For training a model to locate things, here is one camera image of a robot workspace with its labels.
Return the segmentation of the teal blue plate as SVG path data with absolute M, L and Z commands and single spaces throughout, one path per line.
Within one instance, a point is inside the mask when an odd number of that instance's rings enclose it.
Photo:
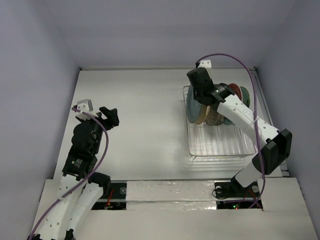
M 186 96 L 186 116 L 190 123 L 201 124 L 203 122 L 202 105 L 194 98 L 194 89 L 190 85 Z

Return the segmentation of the beige bird plate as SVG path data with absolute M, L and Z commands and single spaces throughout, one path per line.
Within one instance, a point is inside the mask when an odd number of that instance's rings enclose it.
M 208 114 L 209 114 L 209 111 L 210 111 L 210 106 L 206 106 L 206 105 L 202 104 L 199 109 L 198 117 L 194 123 L 196 125 L 200 125 L 200 124 L 204 123 Z

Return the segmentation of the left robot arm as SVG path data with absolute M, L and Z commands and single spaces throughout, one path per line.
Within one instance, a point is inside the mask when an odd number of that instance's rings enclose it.
M 90 101 L 72 107 L 79 124 L 73 129 L 57 196 L 33 227 L 30 240 L 74 240 L 99 198 L 112 193 L 110 176 L 97 172 L 107 151 L 97 159 L 102 138 L 120 123 L 118 110 L 104 106 L 93 112 Z

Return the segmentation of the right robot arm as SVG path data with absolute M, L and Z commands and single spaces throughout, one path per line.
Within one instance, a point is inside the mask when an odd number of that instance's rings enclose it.
M 206 68 L 195 68 L 186 75 L 192 100 L 229 119 L 257 147 L 251 162 L 230 181 L 215 184 L 218 199 L 241 198 L 253 183 L 264 180 L 290 156 L 293 135 L 288 129 L 279 130 L 258 117 L 228 84 L 215 84 Z

